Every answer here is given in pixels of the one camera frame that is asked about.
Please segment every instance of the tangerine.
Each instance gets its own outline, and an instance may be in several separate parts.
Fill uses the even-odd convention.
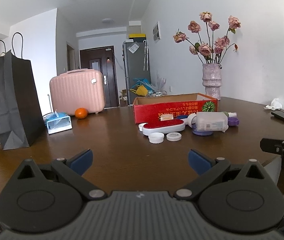
[[[87,110],[83,107],[75,110],[75,117],[77,119],[84,119],[87,117]]]

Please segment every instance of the brown tabletop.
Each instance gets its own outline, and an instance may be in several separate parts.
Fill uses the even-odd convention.
[[[237,112],[238,127],[208,137],[192,134],[190,127],[182,139],[151,144],[134,124],[132,107],[106,109],[86,119],[72,119],[72,130],[43,135],[28,148],[3,151],[0,147],[0,191],[23,159],[50,163],[58,157],[71,158],[84,149],[93,150],[93,165],[83,177],[101,189],[168,190],[173,193],[191,182],[197,174],[189,167],[191,148],[212,159],[222,156],[232,163],[250,158],[263,165],[277,155],[264,153],[259,142],[263,137],[284,139],[284,122],[271,117],[262,105],[232,98],[222,98],[219,111]]]

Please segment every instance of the gray refrigerator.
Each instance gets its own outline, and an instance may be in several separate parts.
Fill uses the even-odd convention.
[[[145,43],[138,42],[139,48],[132,53],[129,48],[133,45],[132,42],[123,43],[123,52],[124,52],[124,68],[125,68],[125,82],[127,89],[127,101],[128,105],[133,104],[134,99],[138,96],[137,94],[130,91],[136,81],[135,78],[146,78],[151,82],[150,76],[150,67],[147,70],[147,67],[144,68],[144,47]]]

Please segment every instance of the vase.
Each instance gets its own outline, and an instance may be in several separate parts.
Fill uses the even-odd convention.
[[[220,86],[222,85],[221,65],[203,64],[203,86],[206,95],[221,100]]]

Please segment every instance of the crumpled tissue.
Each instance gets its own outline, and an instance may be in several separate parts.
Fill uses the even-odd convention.
[[[281,109],[282,108],[282,104],[279,102],[278,98],[274,98],[271,102],[271,105],[267,105],[266,107],[264,107],[264,109],[271,109],[271,110],[276,110],[276,109]]]

